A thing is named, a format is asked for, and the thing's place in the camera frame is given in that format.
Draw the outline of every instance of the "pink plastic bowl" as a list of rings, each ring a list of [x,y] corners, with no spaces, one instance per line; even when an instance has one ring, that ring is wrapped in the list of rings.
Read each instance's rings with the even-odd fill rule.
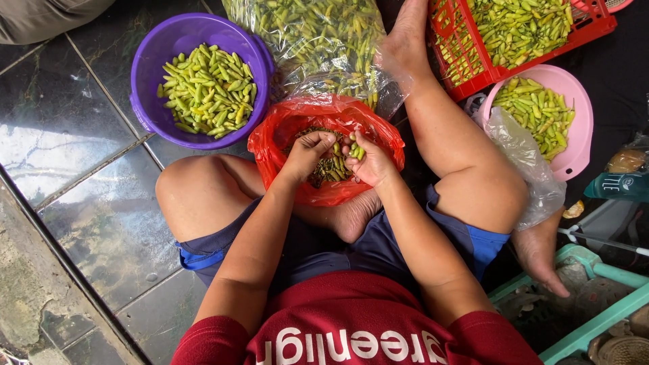
[[[563,94],[566,105],[572,106],[574,99],[575,117],[568,130],[568,147],[552,160],[550,168],[554,177],[559,181],[567,181],[577,176],[590,161],[591,136],[593,135],[593,108],[586,90],[574,76],[555,66],[534,66],[517,76],[532,79],[546,88],[551,88],[554,92]],[[478,123],[482,129],[491,114],[491,103],[496,97],[496,93],[508,81],[509,79],[497,83],[482,103],[478,111]]]

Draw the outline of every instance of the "blue shorts trim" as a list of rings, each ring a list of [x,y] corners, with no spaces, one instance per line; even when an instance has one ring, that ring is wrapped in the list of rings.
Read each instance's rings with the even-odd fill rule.
[[[182,267],[195,271],[209,286],[230,245],[260,200],[261,197],[255,199],[221,231],[177,243]],[[478,229],[435,212],[439,195],[432,185],[417,200],[455,245],[476,278],[482,279],[486,267],[507,242],[509,235]],[[311,277],[336,270],[376,273],[398,282],[417,295],[417,283],[401,255],[384,211],[370,220],[356,242],[345,247],[342,251],[332,251],[330,239],[323,239],[319,229],[291,216],[282,258],[271,285],[271,295]]]

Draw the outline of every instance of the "teal plastic crate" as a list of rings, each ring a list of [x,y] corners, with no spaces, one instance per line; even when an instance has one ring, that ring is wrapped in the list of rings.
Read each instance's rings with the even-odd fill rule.
[[[566,245],[557,251],[554,262],[562,266],[579,262],[584,265],[589,279],[605,277],[626,284],[635,288],[635,290],[543,351],[539,358],[545,365],[554,365],[559,360],[570,355],[586,353],[593,338],[649,303],[649,277],[604,264],[598,255],[585,247],[574,244]],[[532,278],[524,273],[520,274],[491,292],[489,299],[492,303],[496,303],[522,285],[531,284],[535,284]]]

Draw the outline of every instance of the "person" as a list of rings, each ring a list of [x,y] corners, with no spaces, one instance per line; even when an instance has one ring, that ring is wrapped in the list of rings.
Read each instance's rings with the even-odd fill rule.
[[[328,132],[298,138],[268,190],[253,163],[229,155],[183,158],[162,172],[156,194],[181,263],[209,285],[172,365],[542,364],[476,279],[527,188],[428,67],[427,4],[406,0],[383,43],[412,76],[411,127],[441,178],[420,201],[359,131],[365,157],[346,165],[373,189],[337,207],[294,204],[334,144]],[[320,251],[328,242],[313,226],[350,245]]]
[[[31,44],[80,27],[115,0],[14,0],[0,2],[0,44]]]
[[[560,297],[570,296],[554,271],[557,228],[563,211],[580,199],[611,157],[631,142],[636,132],[647,127],[648,55],[646,47],[637,45],[649,37],[649,29],[644,26],[648,16],[649,1],[634,1],[615,13],[618,26],[611,34],[553,60],[579,80],[591,100],[590,160],[581,173],[567,181],[564,206],[540,224],[514,231],[511,240],[525,272]]]

